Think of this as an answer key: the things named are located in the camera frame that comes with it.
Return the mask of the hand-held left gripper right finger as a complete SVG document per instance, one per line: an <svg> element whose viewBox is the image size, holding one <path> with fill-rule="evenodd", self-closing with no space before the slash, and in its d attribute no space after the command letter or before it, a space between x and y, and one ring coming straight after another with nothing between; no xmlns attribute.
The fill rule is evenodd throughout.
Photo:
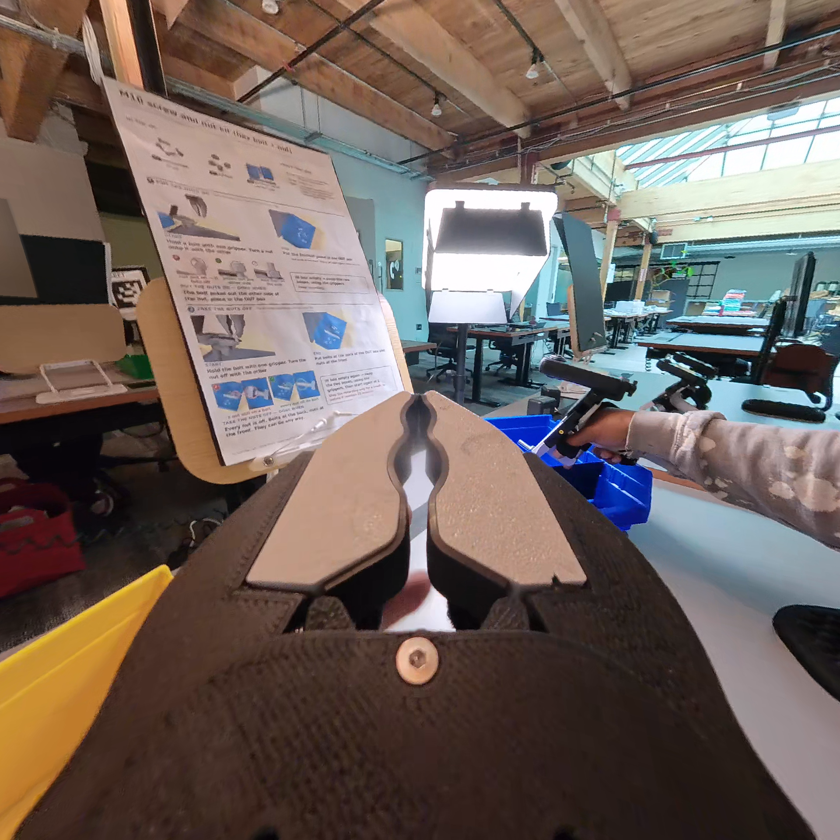
<svg viewBox="0 0 840 840"><path fill-rule="evenodd" d="M504 597L587 584L533 466L498 428L435 392L427 410L427 572L452 617L486 617Z"/></svg>

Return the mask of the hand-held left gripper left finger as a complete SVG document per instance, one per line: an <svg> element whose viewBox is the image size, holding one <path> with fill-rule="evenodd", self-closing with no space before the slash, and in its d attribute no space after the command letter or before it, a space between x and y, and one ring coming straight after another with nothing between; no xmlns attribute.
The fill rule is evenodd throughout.
<svg viewBox="0 0 840 840"><path fill-rule="evenodd" d="M246 575L249 587L338 598L372 621L406 583L411 508L406 419L400 392L330 435L305 465Z"/></svg>

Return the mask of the blue plastic bin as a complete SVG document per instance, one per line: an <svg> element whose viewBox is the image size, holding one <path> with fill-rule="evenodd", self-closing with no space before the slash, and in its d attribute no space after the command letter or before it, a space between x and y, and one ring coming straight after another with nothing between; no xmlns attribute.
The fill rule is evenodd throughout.
<svg viewBox="0 0 840 840"><path fill-rule="evenodd" d="M485 416L485 419L524 452L535 446L554 425L549 414ZM551 455L543 455L541 459L622 531L648 520L653 477L645 467L615 465L597 457L590 449L581 451L569 466Z"/></svg>

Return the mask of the yellow plastic bin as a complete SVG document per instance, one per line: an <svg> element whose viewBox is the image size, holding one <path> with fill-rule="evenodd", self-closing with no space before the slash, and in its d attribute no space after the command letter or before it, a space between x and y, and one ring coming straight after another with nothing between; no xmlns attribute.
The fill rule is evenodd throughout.
<svg viewBox="0 0 840 840"><path fill-rule="evenodd" d="M172 580L160 565L2 660L2 839L14 836L86 736Z"/></svg>

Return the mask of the person's right forearm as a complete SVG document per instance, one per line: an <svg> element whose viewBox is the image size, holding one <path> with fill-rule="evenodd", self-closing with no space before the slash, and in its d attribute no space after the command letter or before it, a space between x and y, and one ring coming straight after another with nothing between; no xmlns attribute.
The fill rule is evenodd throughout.
<svg viewBox="0 0 840 840"><path fill-rule="evenodd" d="M839 548L839 433L737 423L711 411L639 412L627 446L731 505Z"/></svg>

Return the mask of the person's right hand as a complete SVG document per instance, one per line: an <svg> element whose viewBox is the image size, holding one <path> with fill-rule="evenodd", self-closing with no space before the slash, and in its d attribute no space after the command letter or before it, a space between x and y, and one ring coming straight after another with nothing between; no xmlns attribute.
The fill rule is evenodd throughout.
<svg viewBox="0 0 840 840"><path fill-rule="evenodd" d="M633 411L603 405L586 425L568 438L568 445L594 447L598 458L619 465L628 448L629 428L635 415Z"/></svg>

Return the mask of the person's left hand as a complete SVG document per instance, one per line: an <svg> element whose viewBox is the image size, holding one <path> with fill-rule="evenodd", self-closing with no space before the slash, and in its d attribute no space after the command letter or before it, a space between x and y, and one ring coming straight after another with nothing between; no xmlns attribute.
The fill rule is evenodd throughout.
<svg viewBox="0 0 840 840"><path fill-rule="evenodd" d="M432 585L425 571L415 571L408 575L403 588L383 607L381 629L385 630L410 616L425 602Z"/></svg>

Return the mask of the wooden desk with black legs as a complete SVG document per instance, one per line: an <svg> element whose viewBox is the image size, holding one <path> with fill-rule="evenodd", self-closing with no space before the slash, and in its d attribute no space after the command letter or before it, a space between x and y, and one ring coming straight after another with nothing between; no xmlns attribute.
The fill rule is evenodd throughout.
<svg viewBox="0 0 840 840"><path fill-rule="evenodd" d="M164 422L160 396L153 385L56 404L21 397L2 401L1 454Z"/></svg>
<svg viewBox="0 0 840 840"><path fill-rule="evenodd" d="M471 372L471 395L465 398L467 403L479 404L489 407L498 407L497 402L490 402L482 397L482 376L484 373L483 349L485 343L501 341L508 343L517 355L516 373L513 384L517 387L530 387L531 362L533 345L541 340L553 342L553 350L562 348L564 342L571 337L571 327L567 322L547 322L541 327L507 327L492 328L490 326L460 325L457 328L450 328L450 332L457 332L458 344L468 345L470 341L475 343L474 367Z"/></svg>

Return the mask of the black folding laptop stand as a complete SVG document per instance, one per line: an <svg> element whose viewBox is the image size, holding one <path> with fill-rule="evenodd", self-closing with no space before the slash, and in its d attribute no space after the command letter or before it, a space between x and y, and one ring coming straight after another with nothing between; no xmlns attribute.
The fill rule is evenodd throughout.
<svg viewBox="0 0 840 840"><path fill-rule="evenodd" d="M718 369L684 353L673 353L659 360L657 368L676 378L651 402L662 413L706 411L711 400L709 382L718 378Z"/></svg>

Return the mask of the black office chair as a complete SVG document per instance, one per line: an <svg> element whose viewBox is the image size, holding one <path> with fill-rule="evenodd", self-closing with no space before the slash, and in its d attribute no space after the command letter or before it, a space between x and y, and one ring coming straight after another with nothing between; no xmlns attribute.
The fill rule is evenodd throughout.
<svg viewBox="0 0 840 840"><path fill-rule="evenodd" d="M440 382L447 373L452 374L455 380L459 371L466 372L466 364L459 366L461 350L466 356L469 350L475 348L474 345L469 345L468 332L469 325L466 323L430 322L428 324L428 340L435 345L432 351L434 366L426 371L428 382Z"/></svg>

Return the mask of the bright studio light on stand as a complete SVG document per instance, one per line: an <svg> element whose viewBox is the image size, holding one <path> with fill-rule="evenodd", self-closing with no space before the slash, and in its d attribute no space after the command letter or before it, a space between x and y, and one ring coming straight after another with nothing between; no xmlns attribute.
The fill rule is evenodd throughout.
<svg viewBox="0 0 840 840"><path fill-rule="evenodd" d="M435 187L425 197L423 279L430 324L455 325L455 401L464 404L469 328L507 324L550 255L554 189Z"/></svg>

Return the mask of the brown office chair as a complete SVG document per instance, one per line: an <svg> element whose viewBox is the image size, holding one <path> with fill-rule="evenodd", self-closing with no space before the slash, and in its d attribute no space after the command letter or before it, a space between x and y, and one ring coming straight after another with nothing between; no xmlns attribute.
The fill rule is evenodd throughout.
<svg viewBox="0 0 840 840"><path fill-rule="evenodd" d="M764 368L761 384L803 392L823 410L833 405L834 375L839 359L818 345L778 343Z"/></svg>

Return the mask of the printed instruction sheet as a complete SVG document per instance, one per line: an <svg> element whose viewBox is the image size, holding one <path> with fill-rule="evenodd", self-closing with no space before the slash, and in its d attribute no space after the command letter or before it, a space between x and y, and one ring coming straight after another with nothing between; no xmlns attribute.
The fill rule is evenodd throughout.
<svg viewBox="0 0 840 840"><path fill-rule="evenodd" d="M102 89L222 465L297 453L405 389L328 155Z"/></svg>

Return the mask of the black computer monitor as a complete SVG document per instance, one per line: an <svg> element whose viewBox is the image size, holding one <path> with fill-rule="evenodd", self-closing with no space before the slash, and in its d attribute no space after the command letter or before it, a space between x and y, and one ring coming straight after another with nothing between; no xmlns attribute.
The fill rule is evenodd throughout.
<svg viewBox="0 0 840 840"><path fill-rule="evenodd" d="M774 347L781 339L796 340L804 332L805 315L812 291L816 258L808 251L794 263L791 287L775 302L757 360L752 364L752 383L762 383L770 368Z"/></svg>

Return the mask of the small black and white marker tag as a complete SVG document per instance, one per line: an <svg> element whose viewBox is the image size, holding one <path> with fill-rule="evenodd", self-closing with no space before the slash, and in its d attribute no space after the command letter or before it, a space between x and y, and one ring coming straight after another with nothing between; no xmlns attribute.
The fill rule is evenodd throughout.
<svg viewBox="0 0 840 840"><path fill-rule="evenodd" d="M108 280L108 300L126 322L136 322L137 304L142 291L150 282L145 266L112 268Z"/></svg>

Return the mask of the red storage bag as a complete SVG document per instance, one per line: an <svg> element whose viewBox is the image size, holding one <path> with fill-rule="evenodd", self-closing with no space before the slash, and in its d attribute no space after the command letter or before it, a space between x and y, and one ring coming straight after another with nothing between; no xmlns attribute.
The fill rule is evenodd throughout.
<svg viewBox="0 0 840 840"><path fill-rule="evenodd" d="M86 569L70 500L56 486L1 480L1 597Z"/></svg>

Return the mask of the pale wooden document stand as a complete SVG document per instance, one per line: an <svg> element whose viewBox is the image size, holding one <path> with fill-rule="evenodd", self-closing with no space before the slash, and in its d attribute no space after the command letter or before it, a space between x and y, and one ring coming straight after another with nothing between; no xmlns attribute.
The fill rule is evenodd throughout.
<svg viewBox="0 0 840 840"><path fill-rule="evenodd" d="M1 307L2 372L33 376L40 406L126 394L103 368L126 350L123 317L109 304Z"/></svg>

